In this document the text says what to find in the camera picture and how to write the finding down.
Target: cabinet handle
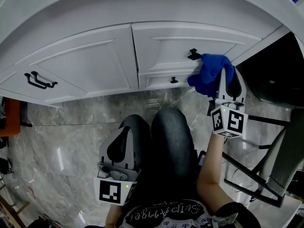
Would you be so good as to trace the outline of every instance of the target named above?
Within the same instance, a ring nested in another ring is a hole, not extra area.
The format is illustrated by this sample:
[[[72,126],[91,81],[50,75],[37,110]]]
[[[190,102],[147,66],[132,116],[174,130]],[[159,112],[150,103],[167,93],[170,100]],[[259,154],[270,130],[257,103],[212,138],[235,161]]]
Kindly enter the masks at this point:
[[[52,82],[52,85],[49,84],[49,83],[44,83],[44,82],[42,82],[42,81],[40,81],[40,80],[37,79],[37,76],[38,76],[38,73],[37,73],[37,72],[31,71],[30,73],[34,76],[35,82],[38,83],[38,84],[41,84],[41,85],[44,86],[44,87],[54,88],[54,86],[55,86],[56,84],[58,84],[57,82]]]
[[[175,79],[175,77],[172,77],[172,81],[170,81],[171,84],[178,83],[178,81]]]
[[[46,89],[45,86],[37,85],[37,84],[31,82],[31,81],[30,81],[30,74],[24,74],[24,75],[27,77],[28,83],[29,83],[31,86],[35,86],[35,87],[40,88],[40,89]]]
[[[191,59],[191,60],[197,60],[201,58],[201,54],[197,53],[197,49],[193,48],[190,50],[191,55],[187,56],[187,58]]]

